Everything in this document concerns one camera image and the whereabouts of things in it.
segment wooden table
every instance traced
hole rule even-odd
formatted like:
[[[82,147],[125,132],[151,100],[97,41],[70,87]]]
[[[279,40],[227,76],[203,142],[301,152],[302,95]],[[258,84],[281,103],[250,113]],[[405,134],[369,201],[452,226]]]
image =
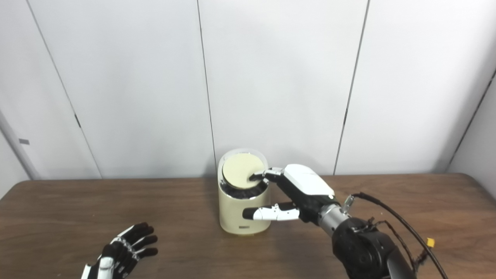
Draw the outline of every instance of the wooden table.
[[[343,201],[363,191],[396,209],[455,279],[496,278],[496,203],[462,174],[327,176]],[[272,187],[272,200],[286,201]],[[388,219],[414,256],[421,248],[392,216],[366,201],[351,214]],[[202,279],[345,279],[329,237],[300,221],[273,222],[255,236],[224,232],[215,179],[22,182],[0,201],[0,279],[79,278],[103,246],[128,226],[155,227],[159,255],[128,277]],[[440,278],[430,260],[419,279]]]

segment black robotic glove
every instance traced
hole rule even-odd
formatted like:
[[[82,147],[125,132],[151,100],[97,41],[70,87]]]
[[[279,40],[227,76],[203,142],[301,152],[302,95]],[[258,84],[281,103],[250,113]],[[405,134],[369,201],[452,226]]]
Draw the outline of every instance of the black robotic glove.
[[[105,245],[96,264],[86,265],[81,279],[124,279],[134,269],[139,260],[155,256],[157,248],[144,246],[157,242],[151,235],[153,227],[147,223],[131,226]]]

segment silver metal cylinder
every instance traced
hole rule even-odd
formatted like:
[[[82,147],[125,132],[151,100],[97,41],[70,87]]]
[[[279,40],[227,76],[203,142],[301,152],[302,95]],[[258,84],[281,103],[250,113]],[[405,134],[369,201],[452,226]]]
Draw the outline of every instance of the silver metal cylinder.
[[[343,213],[341,207],[337,204],[328,205],[322,208],[318,225],[329,235],[332,236],[334,230],[344,220],[350,218],[346,213]]]

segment robotic finger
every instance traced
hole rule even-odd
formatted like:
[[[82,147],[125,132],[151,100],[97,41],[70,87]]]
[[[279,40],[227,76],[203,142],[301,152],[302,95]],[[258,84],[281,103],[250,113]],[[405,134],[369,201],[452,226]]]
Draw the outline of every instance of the robotic finger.
[[[292,202],[243,210],[243,218],[248,220],[288,221],[299,217],[300,210]]]

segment cylindrical canister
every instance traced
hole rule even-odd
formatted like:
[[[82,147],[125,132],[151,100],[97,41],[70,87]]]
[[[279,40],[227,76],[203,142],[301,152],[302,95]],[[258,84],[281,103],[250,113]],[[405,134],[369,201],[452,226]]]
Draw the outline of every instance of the cylindrical canister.
[[[243,218],[245,208],[270,205],[269,182],[266,179],[248,179],[254,172],[267,168],[265,157],[260,152],[248,148],[231,150],[219,160],[217,181],[220,225],[226,232],[239,235],[254,234],[269,227],[270,221]]]

